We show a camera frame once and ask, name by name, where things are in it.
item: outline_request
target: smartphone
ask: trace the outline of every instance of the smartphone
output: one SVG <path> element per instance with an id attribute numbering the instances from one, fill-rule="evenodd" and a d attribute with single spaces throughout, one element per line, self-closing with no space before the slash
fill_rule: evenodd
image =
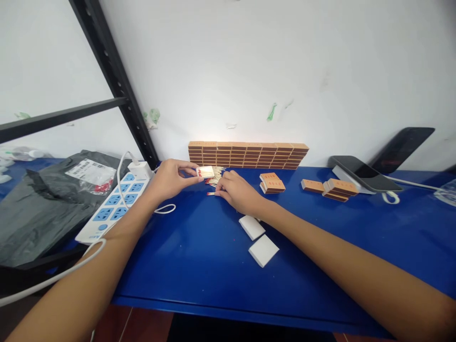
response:
<path id="1" fill-rule="evenodd" d="M 380 173 L 392 173 L 435 131 L 432 127 L 401 130 L 369 164 Z"/>
<path id="2" fill-rule="evenodd" d="M 373 192 L 399 192 L 402 188 L 388 178 L 364 164 L 353 156 L 332 156 L 330 161 L 339 165 L 347 174 L 354 178 L 361 186 Z"/>

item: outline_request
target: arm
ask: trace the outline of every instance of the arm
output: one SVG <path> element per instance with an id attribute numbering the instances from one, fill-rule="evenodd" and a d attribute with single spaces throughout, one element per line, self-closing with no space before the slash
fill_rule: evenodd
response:
<path id="1" fill-rule="evenodd" d="M 106 245 L 87 265 L 57 282 L 24 317 L 7 342 L 82 341 L 95 328 L 150 216 L 164 200 L 202 181 L 186 161 L 164 161 L 150 186 L 105 235 Z M 181 172 L 194 177 L 183 178 Z M 97 246 L 80 261 L 95 252 Z"/>
<path id="2" fill-rule="evenodd" d="M 420 279 L 263 198 L 235 171 L 216 195 L 280 231 L 400 341 L 456 337 L 455 301 Z"/>

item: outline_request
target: white cable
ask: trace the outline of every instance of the white cable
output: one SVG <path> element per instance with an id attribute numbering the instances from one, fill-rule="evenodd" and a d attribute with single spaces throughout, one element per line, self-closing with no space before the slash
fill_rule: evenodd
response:
<path id="1" fill-rule="evenodd" d="M 400 180 L 400 179 L 397 179 L 397 178 L 392 178 L 392 177 L 389 177 L 389 176 L 385 176 L 386 178 L 392 180 L 392 181 L 396 181 L 398 183 L 404 183 L 404 184 L 408 184 L 408 185 L 414 185 L 414 186 L 418 186 L 418 187 L 421 187 L 421 188 L 425 188 L 425 189 L 431 189 L 431 190 L 440 190 L 440 188 L 437 188 L 437 187 L 432 187 L 430 185 L 423 185 L 423 184 L 418 184 L 418 183 L 414 183 L 414 182 L 409 182 L 408 180 Z"/>
<path id="2" fill-rule="evenodd" d="M 124 336 L 125 330 L 127 329 L 127 324 L 128 324 L 128 321 L 130 320 L 130 316 L 132 315 L 132 311 L 133 311 L 133 307 L 130 309 L 130 313 L 128 314 L 127 320 L 125 321 L 125 325 L 123 327 L 122 334 L 120 335 L 119 342 L 122 342 L 122 338 Z"/>
<path id="3" fill-rule="evenodd" d="M 168 210 L 168 211 L 160 211 L 166 207 L 173 207 L 171 210 Z M 176 209 L 176 205 L 175 204 L 168 204 L 168 205 L 165 205 L 161 208 L 158 208 L 157 210 L 154 211 L 154 213 L 156 214 L 169 214 L 170 212 L 173 212 L 174 210 Z"/>
<path id="4" fill-rule="evenodd" d="M 120 197 L 122 198 L 127 210 L 130 209 L 130 207 L 128 206 L 127 204 L 127 201 L 125 201 L 125 198 L 124 198 L 124 194 L 122 193 L 122 188 L 120 186 L 120 167 L 122 166 L 122 163 L 124 162 L 124 158 L 125 156 L 127 155 L 127 153 L 130 154 L 131 158 L 133 159 L 134 156 L 131 152 L 127 151 L 123 154 L 123 156 L 120 158 L 120 163 L 119 163 L 119 167 L 117 168 L 117 186 L 119 187 L 119 193 L 120 193 Z M 167 208 L 167 207 L 173 207 L 171 210 L 168 210 L 168 211 L 160 211 L 164 208 Z M 165 205 L 164 207 L 161 207 L 161 208 L 158 208 L 157 210 L 154 211 L 154 213 L 156 214 L 169 214 L 170 212 L 173 212 L 174 210 L 176 209 L 176 205 L 175 204 L 168 204 L 168 205 Z"/>
<path id="5" fill-rule="evenodd" d="M 127 201 L 125 201 L 125 197 L 124 197 L 124 194 L 122 193 L 122 187 L 120 186 L 120 168 L 122 166 L 122 163 L 124 162 L 124 158 L 125 156 L 127 155 L 127 153 L 130 154 L 132 160 L 133 160 L 133 154 L 130 152 L 130 151 L 127 151 L 123 154 L 123 156 L 120 158 L 120 163 L 119 163 L 119 167 L 117 168 L 117 186 L 119 187 L 119 193 L 120 193 L 120 197 L 122 198 L 123 200 L 123 203 L 125 204 L 125 206 L 127 207 L 127 210 L 130 209 L 130 207 L 127 205 Z"/>
<path id="6" fill-rule="evenodd" d="M 44 289 L 46 286 L 49 286 L 53 283 L 55 283 L 56 281 L 62 279 L 63 277 L 65 277 L 66 275 L 76 271 L 78 268 L 81 268 L 82 266 L 84 266 L 85 264 L 87 264 L 90 260 L 92 260 L 94 257 L 96 257 L 98 255 L 98 253 L 101 252 L 101 250 L 105 247 L 106 245 L 106 239 L 99 239 L 97 241 L 95 241 L 94 243 L 92 243 L 89 248 L 85 251 L 84 255 L 87 254 L 87 252 L 89 250 L 92 249 L 93 246 L 95 246 L 97 243 L 101 242 L 101 246 L 100 248 L 95 252 L 93 253 L 91 256 L 89 256 L 86 260 L 82 261 L 81 263 L 77 264 L 77 265 L 74 265 L 72 268 L 69 268 L 68 270 L 48 279 L 48 280 L 45 280 L 44 282 L 40 283 L 40 284 L 37 284 L 35 286 L 32 286 L 24 291 L 21 291 L 21 292 L 18 292 L 16 294 L 12 294 L 11 296 L 8 296 L 8 297 L 5 297 L 5 298 L 2 298 L 0 299 L 0 307 L 2 306 L 5 306 L 5 305 L 8 305 L 10 303 L 13 303 L 15 301 L 18 301 L 19 299 L 22 299 L 22 298 L 25 298 L 29 295 L 32 295 L 34 294 L 35 292 L 39 291 L 39 290 L 42 290 Z"/>
<path id="7" fill-rule="evenodd" d="M 383 200 L 388 204 L 398 204 L 400 202 L 399 196 L 392 191 L 382 192 L 381 196 L 383 197 Z M 390 202 L 388 196 L 392 197 L 394 201 Z"/>
<path id="8" fill-rule="evenodd" d="M 389 176 L 385 176 L 385 177 L 392 181 L 395 181 L 397 183 L 404 183 L 404 184 L 413 185 L 413 186 L 417 186 L 417 187 L 425 188 L 425 189 L 429 189 L 429 190 L 441 190 L 440 188 L 433 187 L 430 185 L 418 184 L 418 183 L 410 182 L 408 180 L 400 180 L 400 179 L 389 177 Z M 383 197 L 383 200 L 388 204 L 398 204 L 400 202 L 399 196 L 392 191 L 384 192 L 381 194 L 381 196 Z M 388 199 L 388 196 L 392 197 L 394 199 L 394 201 L 390 202 Z"/>

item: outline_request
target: charging cable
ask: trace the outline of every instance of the charging cable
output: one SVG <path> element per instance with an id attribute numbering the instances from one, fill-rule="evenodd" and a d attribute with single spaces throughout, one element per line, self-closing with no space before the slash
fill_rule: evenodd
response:
<path id="1" fill-rule="evenodd" d="M 130 151 L 127 151 L 120 158 L 119 167 L 117 168 L 117 185 L 119 187 L 120 197 L 122 198 L 122 200 L 123 200 L 123 202 L 125 204 L 125 207 L 128 210 L 128 209 L 130 209 L 130 207 L 128 206 L 127 201 L 125 201 L 124 194 L 122 193 L 122 187 L 120 186 L 120 167 L 122 166 L 122 163 L 124 162 L 124 159 L 125 159 L 127 154 L 129 154 L 131 156 L 133 164 L 139 165 L 139 161 L 133 156 L 133 154 Z M 167 207 L 172 207 L 172 209 L 168 210 L 168 211 L 160 211 L 160 210 L 165 209 Z M 168 205 L 165 205 L 165 206 L 163 206 L 161 208 L 158 208 L 157 210 L 154 211 L 154 213 L 156 213 L 156 214 L 169 214 L 170 212 L 173 212 L 175 209 L 176 209 L 176 205 L 175 204 L 168 204 Z"/>
<path id="2" fill-rule="evenodd" d="M 66 271 L 64 271 L 62 273 L 59 273 L 58 275 L 56 275 L 56 276 L 54 276 L 54 277 L 52 277 L 52 278 L 50 278 L 48 280 L 45 280 L 44 282 L 42 282 L 40 284 L 37 284 L 37 285 L 32 286 L 32 287 L 30 287 L 30 288 L 28 288 L 28 289 L 26 289 L 24 291 L 21 291 L 21 292 L 18 292 L 16 294 L 12 294 L 11 296 L 8 296 L 8 297 L 0 299 L 0 307 L 8 305 L 8 304 L 11 304 L 11 303 L 13 303 L 15 301 L 18 301 L 19 299 L 22 299 L 22 298 L 25 298 L 25 297 L 27 297 L 29 295 L 32 295 L 35 292 L 44 289 L 46 286 L 54 284 L 56 281 L 62 279 L 66 275 L 76 271 L 78 268 L 81 268 L 82 266 L 87 264 L 90 260 L 92 260 L 94 257 L 96 257 L 101 252 L 101 250 L 105 247 L 106 239 L 101 238 L 101 239 L 95 241 L 94 243 L 92 243 L 89 246 L 89 248 L 85 251 L 84 255 L 86 255 L 87 252 L 89 250 L 91 250 L 93 246 L 95 246 L 97 243 L 100 243 L 100 242 L 101 242 L 100 248 L 95 253 L 93 253 L 91 256 L 89 256 L 86 260 L 82 261 L 81 263 L 79 263 L 77 265 L 74 265 L 72 268 L 69 268 L 68 270 L 66 270 Z"/>
<path id="3" fill-rule="evenodd" d="M 125 198 L 124 198 L 124 195 L 122 194 L 122 189 L 120 187 L 120 167 L 122 166 L 122 163 L 125 159 L 125 156 L 127 154 L 130 154 L 131 158 L 132 158 L 132 161 L 133 161 L 133 164 L 135 165 L 139 165 L 139 161 L 133 156 L 132 153 L 130 153 L 129 151 L 125 152 L 122 156 L 122 158 L 120 159 L 120 163 L 119 163 L 119 167 L 117 168 L 117 186 L 119 187 L 119 193 L 120 193 L 120 196 L 122 197 L 122 200 L 127 208 L 127 210 L 130 208 L 128 205 L 127 205 L 127 202 L 125 201 Z M 167 207 L 173 207 L 171 210 L 168 210 L 168 211 L 159 211 L 159 210 L 162 210 L 164 208 L 167 208 Z M 158 208 L 157 210 L 155 210 L 154 212 L 157 213 L 157 214 L 168 214 L 172 211 L 174 211 L 176 209 L 176 205 L 175 204 L 168 204 L 164 207 L 161 207 L 161 208 Z M 40 283 L 40 284 L 37 284 L 35 286 L 32 286 L 26 290 L 23 290 L 21 292 L 18 292 L 16 294 L 12 294 L 8 297 L 4 297 L 4 298 L 1 298 L 0 299 L 0 307 L 2 306 L 5 306 L 5 305 L 8 305 L 8 304 L 11 304 L 13 302 L 16 302 L 22 298 L 25 298 L 29 295 L 32 295 L 34 294 L 35 292 L 38 292 L 39 290 L 42 290 L 44 289 L 45 287 L 49 286 L 49 285 L 52 285 L 54 284 L 55 282 L 59 281 L 60 279 L 64 278 L 65 276 L 67 276 L 68 274 L 76 271 L 77 269 L 81 268 L 82 266 L 84 266 L 85 264 L 87 264 L 90 260 L 92 260 L 93 258 L 95 258 L 101 251 L 102 249 L 105 247 L 106 245 L 106 239 L 103 238 L 103 236 L 112 228 L 114 227 L 114 225 L 116 224 L 117 222 L 115 222 L 112 226 L 110 226 L 108 229 L 106 229 L 103 234 L 100 236 L 100 238 L 93 242 L 89 248 L 85 251 L 85 253 L 83 254 L 86 255 L 88 253 L 88 251 L 90 251 L 96 244 L 98 243 L 101 243 L 101 246 L 100 248 L 97 249 L 97 251 L 95 253 L 93 253 L 91 256 L 89 256 L 86 260 L 80 262 L 79 264 L 77 265 L 74 265 L 73 267 L 69 268 L 68 270 L 62 272 L 62 273 L 59 273 L 58 275 L 55 275 L 54 277 L 52 278 L 49 278 L 48 280 L 45 280 L 44 282 Z"/>
<path id="4" fill-rule="evenodd" d="M 385 177 L 390 179 L 390 180 L 392 180 L 392 181 L 395 181 L 397 183 L 404 183 L 404 184 L 413 185 L 413 186 L 417 186 L 417 187 L 421 187 L 421 188 L 425 188 L 425 189 L 430 189 L 430 190 L 440 190 L 440 188 L 432 187 L 430 185 L 418 184 L 418 183 L 414 183 L 414 182 L 409 182 L 408 180 L 400 180 L 400 179 L 392 178 L 392 177 L 389 177 L 389 176 L 385 176 Z"/>
<path id="5" fill-rule="evenodd" d="M 410 182 L 408 180 L 400 180 L 400 179 L 389 177 L 389 176 L 385 176 L 385 177 L 388 178 L 389 180 L 395 181 L 397 183 L 404 183 L 404 184 L 413 185 L 416 187 L 425 188 L 425 189 L 429 189 L 429 190 L 440 190 L 440 188 L 433 187 L 430 185 L 418 184 L 418 183 Z M 384 192 L 381 194 L 381 196 L 383 197 L 383 200 L 388 204 L 398 204 L 400 202 L 399 196 L 392 191 Z M 391 202 L 389 200 L 388 196 L 392 197 L 394 199 L 394 201 Z"/>
<path id="6" fill-rule="evenodd" d="M 383 200 L 384 200 L 386 203 L 388 203 L 388 204 L 398 204 L 398 203 L 400 202 L 399 196 L 396 195 L 396 194 L 395 194 L 394 192 L 392 192 L 392 191 L 383 192 L 383 193 L 381 194 L 381 196 L 382 196 Z M 394 201 L 393 201 L 393 202 L 390 202 L 388 196 L 392 197 L 392 198 L 394 199 Z"/>

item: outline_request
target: phone stand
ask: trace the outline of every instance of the phone stand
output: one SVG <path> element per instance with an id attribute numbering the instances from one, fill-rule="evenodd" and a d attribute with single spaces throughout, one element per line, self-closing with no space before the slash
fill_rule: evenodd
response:
<path id="1" fill-rule="evenodd" d="M 333 170 L 334 174 L 341 180 L 341 181 L 348 181 L 356 185 L 356 188 L 360 193 L 366 193 L 368 195 L 375 195 L 376 192 L 367 190 L 365 187 L 360 185 L 352 176 L 347 174 L 339 165 L 336 165 Z"/>

